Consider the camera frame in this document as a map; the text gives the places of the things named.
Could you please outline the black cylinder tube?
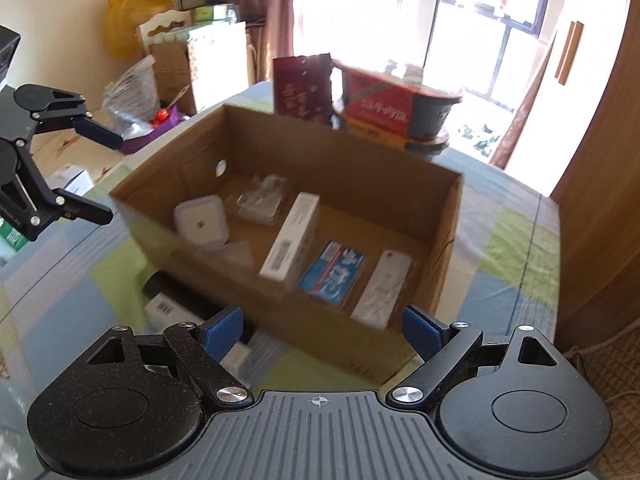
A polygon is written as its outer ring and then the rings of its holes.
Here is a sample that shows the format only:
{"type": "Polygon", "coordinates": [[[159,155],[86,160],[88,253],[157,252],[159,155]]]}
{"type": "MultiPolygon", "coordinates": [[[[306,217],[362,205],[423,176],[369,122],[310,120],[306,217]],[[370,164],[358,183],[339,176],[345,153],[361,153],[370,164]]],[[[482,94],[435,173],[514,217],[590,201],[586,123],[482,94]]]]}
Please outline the black cylinder tube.
{"type": "Polygon", "coordinates": [[[149,301],[160,292],[199,316],[203,320],[202,323],[226,307],[201,295],[164,271],[152,274],[142,287],[142,294],[149,301]]]}

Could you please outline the green white medicine box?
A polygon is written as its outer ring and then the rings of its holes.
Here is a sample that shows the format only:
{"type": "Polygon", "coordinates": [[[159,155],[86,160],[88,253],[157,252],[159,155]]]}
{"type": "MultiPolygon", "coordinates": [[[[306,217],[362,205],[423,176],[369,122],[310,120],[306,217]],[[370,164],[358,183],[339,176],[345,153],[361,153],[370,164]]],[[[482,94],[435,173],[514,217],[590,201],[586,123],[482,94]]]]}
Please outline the green white medicine box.
{"type": "Polygon", "coordinates": [[[28,243],[28,239],[3,218],[0,218],[0,236],[12,252],[19,252],[28,243]]]}

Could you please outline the white red label box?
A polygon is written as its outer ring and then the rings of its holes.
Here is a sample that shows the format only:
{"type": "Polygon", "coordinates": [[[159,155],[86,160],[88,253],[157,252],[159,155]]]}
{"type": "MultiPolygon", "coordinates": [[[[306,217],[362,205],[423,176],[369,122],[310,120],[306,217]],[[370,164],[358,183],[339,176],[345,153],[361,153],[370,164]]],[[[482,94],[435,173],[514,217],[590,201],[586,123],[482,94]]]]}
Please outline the white red label box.
{"type": "Polygon", "coordinates": [[[396,250],[384,250],[363,289],[352,319],[385,330],[412,266],[412,258],[396,250]]]}

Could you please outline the long white barcode box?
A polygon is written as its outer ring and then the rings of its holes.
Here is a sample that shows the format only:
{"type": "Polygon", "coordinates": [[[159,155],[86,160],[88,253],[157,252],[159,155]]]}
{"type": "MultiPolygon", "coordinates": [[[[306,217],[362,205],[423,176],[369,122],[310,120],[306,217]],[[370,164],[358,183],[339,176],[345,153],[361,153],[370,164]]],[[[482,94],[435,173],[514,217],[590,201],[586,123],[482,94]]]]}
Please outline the long white barcode box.
{"type": "Polygon", "coordinates": [[[319,227],[320,196],[300,192],[274,240],[259,275],[292,288],[303,267],[319,227]]]}

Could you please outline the white square night light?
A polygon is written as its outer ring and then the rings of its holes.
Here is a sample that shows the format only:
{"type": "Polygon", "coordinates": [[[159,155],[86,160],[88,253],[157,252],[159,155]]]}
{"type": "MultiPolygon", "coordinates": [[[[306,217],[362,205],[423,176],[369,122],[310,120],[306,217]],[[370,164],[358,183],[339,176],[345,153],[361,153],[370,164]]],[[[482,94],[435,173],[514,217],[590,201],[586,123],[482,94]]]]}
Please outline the white square night light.
{"type": "Polygon", "coordinates": [[[178,235],[191,244],[217,248],[228,243],[224,202],[217,195],[187,200],[175,206],[174,223],[178,235]]]}

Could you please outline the blue white toothpaste box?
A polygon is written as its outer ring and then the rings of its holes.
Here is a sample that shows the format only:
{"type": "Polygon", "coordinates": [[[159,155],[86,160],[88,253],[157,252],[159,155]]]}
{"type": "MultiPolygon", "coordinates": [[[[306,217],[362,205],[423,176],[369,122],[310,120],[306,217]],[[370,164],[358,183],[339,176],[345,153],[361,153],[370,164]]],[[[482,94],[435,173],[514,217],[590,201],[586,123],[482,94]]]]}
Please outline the blue white toothpaste box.
{"type": "Polygon", "coordinates": [[[329,240],[297,283],[297,288],[332,307],[344,304],[366,257],[357,249],[329,240]]]}

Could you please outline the clear plastic hook package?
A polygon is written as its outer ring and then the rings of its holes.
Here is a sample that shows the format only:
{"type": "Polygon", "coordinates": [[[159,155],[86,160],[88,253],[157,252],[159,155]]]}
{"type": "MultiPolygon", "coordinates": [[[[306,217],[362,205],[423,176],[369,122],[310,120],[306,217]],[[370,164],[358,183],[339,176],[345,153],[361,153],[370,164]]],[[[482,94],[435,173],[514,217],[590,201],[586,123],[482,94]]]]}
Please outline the clear plastic hook package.
{"type": "Polygon", "coordinates": [[[277,174],[255,176],[250,187],[236,200],[236,212],[246,221],[272,226],[288,192],[288,180],[277,174]]]}

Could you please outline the small white box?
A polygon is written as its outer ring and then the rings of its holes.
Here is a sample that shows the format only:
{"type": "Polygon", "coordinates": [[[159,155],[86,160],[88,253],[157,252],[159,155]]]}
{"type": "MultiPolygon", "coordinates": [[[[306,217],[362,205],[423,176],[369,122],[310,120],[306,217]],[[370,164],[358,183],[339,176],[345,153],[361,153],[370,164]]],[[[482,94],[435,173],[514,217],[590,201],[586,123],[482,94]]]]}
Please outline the small white box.
{"type": "Polygon", "coordinates": [[[63,190],[79,196],[86,195],[94,188],[94,182],[86,168],[77,165],[65,165],[47,178],[50,188],[63,190]]]}

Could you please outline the purple tray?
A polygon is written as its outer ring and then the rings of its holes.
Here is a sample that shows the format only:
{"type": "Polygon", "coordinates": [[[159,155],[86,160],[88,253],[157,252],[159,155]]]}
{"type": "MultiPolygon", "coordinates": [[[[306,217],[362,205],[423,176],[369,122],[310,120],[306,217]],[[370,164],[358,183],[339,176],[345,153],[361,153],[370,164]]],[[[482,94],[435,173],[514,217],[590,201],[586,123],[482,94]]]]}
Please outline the purple tray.
{"type": "Polygon", "coordinates": [[[124,155],[137,153],[187,119],[188,116],[182,114],[180,110],[178,110],[178,107],[173,106],[169,109],[169,115],[166,120],[146,125],[145,129],[140,130],[140,133],[136,133],[134,136],[126,139],[119,151],[124,155]]]}

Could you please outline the clear plastic bag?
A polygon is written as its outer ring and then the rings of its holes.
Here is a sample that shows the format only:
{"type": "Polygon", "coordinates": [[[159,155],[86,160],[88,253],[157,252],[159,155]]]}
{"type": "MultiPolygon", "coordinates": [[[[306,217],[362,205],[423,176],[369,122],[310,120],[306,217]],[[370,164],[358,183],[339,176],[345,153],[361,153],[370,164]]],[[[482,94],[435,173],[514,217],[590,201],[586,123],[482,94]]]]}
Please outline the clear plastic bag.
{"type": "Polygon", "coordinates": [[[155,58],[147,55],[103,92],[108,125],[124,140],[145,129],[160,109],[154,74],[155,58]]]}

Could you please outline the yellow plastic bag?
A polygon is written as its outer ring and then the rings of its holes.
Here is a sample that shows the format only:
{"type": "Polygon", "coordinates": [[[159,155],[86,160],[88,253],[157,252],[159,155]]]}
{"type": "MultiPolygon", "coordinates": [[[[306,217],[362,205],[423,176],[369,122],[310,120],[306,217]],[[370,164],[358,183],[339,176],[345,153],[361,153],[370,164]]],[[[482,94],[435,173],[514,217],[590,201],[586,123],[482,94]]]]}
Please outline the yellow plastic bag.
{"type": "Polygon", "coordinates": [[[174,0],[106,0],[106,4],[106,48],[122,62],[132,61],[143,50],[138,27],[154,15],[174,8],[174,0]]]}

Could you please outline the brown cardboard box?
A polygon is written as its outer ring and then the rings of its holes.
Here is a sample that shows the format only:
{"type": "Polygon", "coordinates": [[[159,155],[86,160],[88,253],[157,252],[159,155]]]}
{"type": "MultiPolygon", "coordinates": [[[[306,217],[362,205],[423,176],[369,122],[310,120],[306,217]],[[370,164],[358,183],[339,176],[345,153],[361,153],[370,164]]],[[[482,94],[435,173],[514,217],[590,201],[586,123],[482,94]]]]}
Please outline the brown cardboard box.
{"type": "Polygon", "coordinates": [[[463,179],[328,126],[225,105],[114,187],[160,270],[316,359],[384,382],[434,312],[463,179]]]}

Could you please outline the brown quilted cushion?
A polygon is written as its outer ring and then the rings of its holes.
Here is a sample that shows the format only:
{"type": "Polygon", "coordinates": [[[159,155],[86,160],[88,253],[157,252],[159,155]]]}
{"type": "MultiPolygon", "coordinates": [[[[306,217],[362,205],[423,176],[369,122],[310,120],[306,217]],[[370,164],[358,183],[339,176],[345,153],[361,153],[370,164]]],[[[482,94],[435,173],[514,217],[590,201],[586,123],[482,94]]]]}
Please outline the brown quilted cushion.
{"type": "Polygon", "coordinates": [[[605,479],[639,478],[639,320],[602,344],[573,347],[564,356],[604,400],[612,434],[597,471],[605,479]]]}

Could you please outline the wooden door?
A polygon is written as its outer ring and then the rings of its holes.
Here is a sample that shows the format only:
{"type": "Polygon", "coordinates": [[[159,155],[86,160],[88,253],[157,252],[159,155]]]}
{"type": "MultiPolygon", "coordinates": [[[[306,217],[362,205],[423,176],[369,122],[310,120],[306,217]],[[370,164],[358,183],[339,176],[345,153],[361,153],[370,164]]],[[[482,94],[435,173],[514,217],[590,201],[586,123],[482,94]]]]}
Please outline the wooden door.
{"type": "Polygon", "coordinates": [[[560,207],[556,346],[611,338],[639,316],[639,0],[600,104],[552,198],[560,207]]]}

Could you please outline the dark red gift box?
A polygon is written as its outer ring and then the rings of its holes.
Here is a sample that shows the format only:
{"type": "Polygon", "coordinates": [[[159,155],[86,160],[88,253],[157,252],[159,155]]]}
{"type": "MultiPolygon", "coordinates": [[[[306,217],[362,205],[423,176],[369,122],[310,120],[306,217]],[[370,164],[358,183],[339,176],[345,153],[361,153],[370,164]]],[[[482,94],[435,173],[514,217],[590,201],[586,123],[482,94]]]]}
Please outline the dark red gift box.
{"type": "Polygon", "coordinates": [[[274,111],[305,122],[329,125],[333,116],[329,53],[272,60],[274,111]]]}

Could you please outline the red instant meal bowl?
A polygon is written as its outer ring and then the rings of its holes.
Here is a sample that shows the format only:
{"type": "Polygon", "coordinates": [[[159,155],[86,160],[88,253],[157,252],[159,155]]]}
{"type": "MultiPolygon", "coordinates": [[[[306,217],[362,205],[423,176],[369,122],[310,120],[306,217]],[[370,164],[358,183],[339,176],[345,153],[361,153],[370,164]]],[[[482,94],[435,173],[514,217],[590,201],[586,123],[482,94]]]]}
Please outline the red instant meal bowl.
{"type": "Polygon", "coordinates": [[[342,75],[346,115],[405,139],[431,140],[442,130],[450,110],[462,101],[460,92],[442,92],[341,62],[334,66],[342,75]]]}

